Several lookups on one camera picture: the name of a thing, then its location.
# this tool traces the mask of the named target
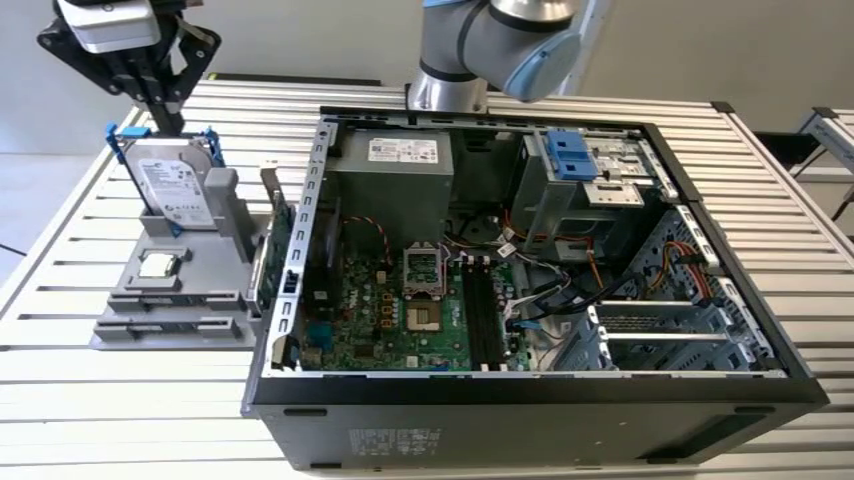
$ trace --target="robotic arm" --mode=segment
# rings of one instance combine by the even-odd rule
[[[581,49],[570,0],[425,0],[412,110],[486,112],[488,84],[524,102],[552,94]]]
[[[202,0],[55,0],[58,18],[39,44],[109,93],[145,105],[162,134],[182,133],[181,107],[222,39],[190,25]],[[580,35],[570,0],[425,0],[421,69],[413,110],[486,113],[489,84],[534,102],[569,75]],[[178,43],[186,68],[173,70]]]
[[[190,25],[183,10],[198,0],[55,0],[58,18],[39,44],[113,95],[145,105],[165,135],[185,128],[181,107],[219,49],[211,30]],[[187,64],[173,70],[173,47]]]

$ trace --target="power supply label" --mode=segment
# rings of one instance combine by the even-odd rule
[[[370,142],[370,162],[440,163],[440,142],[374,138]]]
[[[350,445],[361,457],[436,455],[441,428],[354,428]]]
[[[182,227],[213,227],[214,217],[193,167],[181,160],[139,161],[163,216]]]

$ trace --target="slotted aluminum surface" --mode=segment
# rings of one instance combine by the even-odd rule
[[[187,129],[211,125],[241,174],[241,196],[270,209],[258,176],[279,164],[297,200],[320,105],[402,108],[398,88],[203,82]],[[701,467],[629,471],[417,471],[401,476],[510,475],[694,480],[854,478],[854,276],[851,245],[797,185],[705,103],[492,97],[497,114],[654,122],[696,181],[767,300],[833,404]],[[129,124],[146,123],[133,113]],[[142,227],[126,170],[106,152],[0,291],[0,470],[18,478],[302,477],[261,422],[241,419],[250,352],[86,349]]]

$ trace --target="open computer tower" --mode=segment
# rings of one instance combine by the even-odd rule
[[[300,470],[700,463],[828,403],[652,124],[325,108],[284,228]]]

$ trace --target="ram slot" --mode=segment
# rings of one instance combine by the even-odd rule
[[[488,365],[490,370],[498,370],[504,352],[496,290],[490,268],[481,263],[464,266],[464,303],[473,368]]]

